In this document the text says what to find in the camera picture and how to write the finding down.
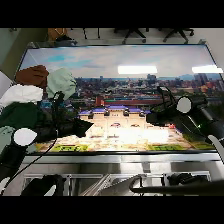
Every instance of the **sky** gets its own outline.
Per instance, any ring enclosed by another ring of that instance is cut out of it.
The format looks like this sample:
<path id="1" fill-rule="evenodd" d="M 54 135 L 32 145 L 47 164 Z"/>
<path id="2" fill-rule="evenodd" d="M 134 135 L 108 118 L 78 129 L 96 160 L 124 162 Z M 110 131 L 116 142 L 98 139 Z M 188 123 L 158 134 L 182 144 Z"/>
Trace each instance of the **sky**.
<path id="1" fill-rule="evenodd" d="M 20 70 L 46 66 L 49 72 L 68 68 L 74 77 L 146 78 L 147 74 L 120 75 L 119 65 L 156 66 L 159 77 L 192 74 L 192 67 L 214 65 L 204 45 L 119 45 L 29 49 Z"/>

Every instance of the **crumpled fabric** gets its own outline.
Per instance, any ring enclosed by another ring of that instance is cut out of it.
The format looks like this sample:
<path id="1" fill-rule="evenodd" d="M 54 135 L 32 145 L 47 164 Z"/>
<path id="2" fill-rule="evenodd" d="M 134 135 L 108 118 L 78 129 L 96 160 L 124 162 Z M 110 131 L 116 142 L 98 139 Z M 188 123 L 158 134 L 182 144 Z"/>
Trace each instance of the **crumpled fabric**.
<path id="1" fill-rule="evenodd" d="M 33 85 L 40 88 L 47 87 L 47 76 L 49 72 L 43 65 L 37 65 L 18 71 L 16 82 L 22 85 Z"/>
<path id="2" fill-rule="evenodd" d="M 0 154 L 3 151 L 6 145 L 10 145 L 12 133 L 15 131 L 15 128 L 5 126 L 0 128 Z M 30 145 L 26 152 L 33 153 L 36 152 L 37 148 L 34 144 Z"/>
<path id="3" fill-rule="evenodd" d="M 10 87 L 0 99 L 0 105 L 7 107 L 11 103 L 36 103 L 41 101 L 43 89 L 36 86 L 22 86 L 20 84 Z"/>
<path id="4" fill-rule="evenodd" d="M 16 129 L 36 127 L 45 119 L 43 112 L 34 103 L 12 103 L 2 110 L 0 127 L 10 126 Z"/>
<path id="5" fill-rule="evenodd" d="M 67 100 L 76 91 L 76 81 L 72 73 L 66 68 L 60 68 L 51 72 L 47 77 L 48 98 L 53 98 L 54 94 L 61 91 L 65 94 L 64 100 Z"/>

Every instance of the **floor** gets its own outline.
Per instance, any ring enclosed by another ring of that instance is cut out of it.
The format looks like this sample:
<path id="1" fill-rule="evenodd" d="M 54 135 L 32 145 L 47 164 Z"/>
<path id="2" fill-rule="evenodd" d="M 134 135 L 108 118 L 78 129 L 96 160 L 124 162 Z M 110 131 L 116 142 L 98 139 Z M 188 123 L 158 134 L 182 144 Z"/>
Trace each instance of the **floor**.
<path id="1" fill-rule="evenodd" d="M 146 32 L 145 28 L 140 28 L 143 34 L 148 39 L 157 39 L 162 41 L 165 35 L 169 32 L 168 29 L 164 29 L 161 32 L 155 28 L 149 28 L 149 32 Z M 206 39 L 209 43 L 209 46 L 212 49 L 212 54 L 217 62 L 217 65 L 224 68 L 224 29 L 223 28 L 195 28 L 195 35 L 193 37 L 188 37 L 189 40 L 193 41 L 193 38 L 196 41 L 200 39 Z M 74 28 L 72 31 L 68 28 L 68 35 L 74 39 L 84 39 L 83 30 L 81 28 Z M 97 28 L 86 28 L 86 35 L 88 39 L 97 39 Z M 118 33 L 113 32 L 113 28 L 101 28 L 100 37 L 101 39 L 116 39 L 124 38 L 125 31 Z M 138 35 L 133 33 L 131 34 L 132 38 L 138 38 Z M 143 171 L 155 171 L 158 169 L 156 164 L 151 164 L 149 168 L 144 164 L 89 164 L 82 165 L 79 164 L 34 164 L 25 170 L 21 175 L 19 175 L 6 189 L 5 195 L 20 195 L 23 183 L 24 173 L 116 173 L 116 172 L 127 172 L 127 173 L 137 173 Z"/>

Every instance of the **black border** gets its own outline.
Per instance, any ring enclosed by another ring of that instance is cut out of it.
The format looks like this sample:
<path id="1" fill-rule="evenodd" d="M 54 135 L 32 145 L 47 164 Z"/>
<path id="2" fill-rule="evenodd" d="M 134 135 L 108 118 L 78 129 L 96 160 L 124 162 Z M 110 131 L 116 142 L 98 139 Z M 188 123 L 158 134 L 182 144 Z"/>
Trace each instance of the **black border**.
<path id="1" fill-rule="evenodd" d="M 86 46 L 128 46 L 128 45 L 184 45 L 184 44 L 117 44 L 117 45 L 83 45 L 83 46 L 71 46 L 71 48 L 76 47 L 86 47 Z M 216 62 L 206 44 L 186 44 L 186 46 L 192 46 L 192 45 L 204 45 L 206 46 L 214 64 L 216 65 Z M 43 48 L 29 48 L 27 46 L 26 50 L 23 53 L 22 59 L 19 63 L 17 71 L 19 71 L 23 60 L 27 54 L 27 51 L 29 49 L 48 49 L 48 48 L 60 48 L 60 47 L 43 47 Z M 94 152 L 48 152 L 46 155 L 43 156 L 104 156 L 104 155 L 164 155 L 164 154 L 200 154 L 200 153 L 216 153 L 217 151 L 214 149 L 202 149 L 202 150 L 173 150 L 173 151 L 94 151 Z M 28 154 L 28 156 L 40 156 L 44 152 L 34 152 L 32 154 Z"/>

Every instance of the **screen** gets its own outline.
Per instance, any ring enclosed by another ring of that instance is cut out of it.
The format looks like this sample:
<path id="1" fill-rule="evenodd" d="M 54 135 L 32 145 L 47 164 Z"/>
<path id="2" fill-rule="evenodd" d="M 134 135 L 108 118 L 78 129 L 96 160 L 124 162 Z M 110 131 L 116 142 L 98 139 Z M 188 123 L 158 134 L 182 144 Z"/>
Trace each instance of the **screen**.
<path id="1" fill-rule="evenodd" d="M 146 122 L 146 114 L 162 102 L 157 86 L 168 87 L 175 98 L 206 97 L 217 116 L 224 118 L 221 75 L 192 71 L 192 67 L 215 65 L 204 45 L 29 49 L 20 70 L 35 65 L 44 65 L 49 72 L 69 69 L 78 87 L 65 102 L 65 117 L 94 123 L 86 137 L 61 138 L 52 151 L 213 149 L 186 127 L 172 123 L 159 127 Z M 48 99 L 43 100 L 42 107 L 49 109 Z M 47 144 L 38 145 L 38 149 L 46 150 Z"/>

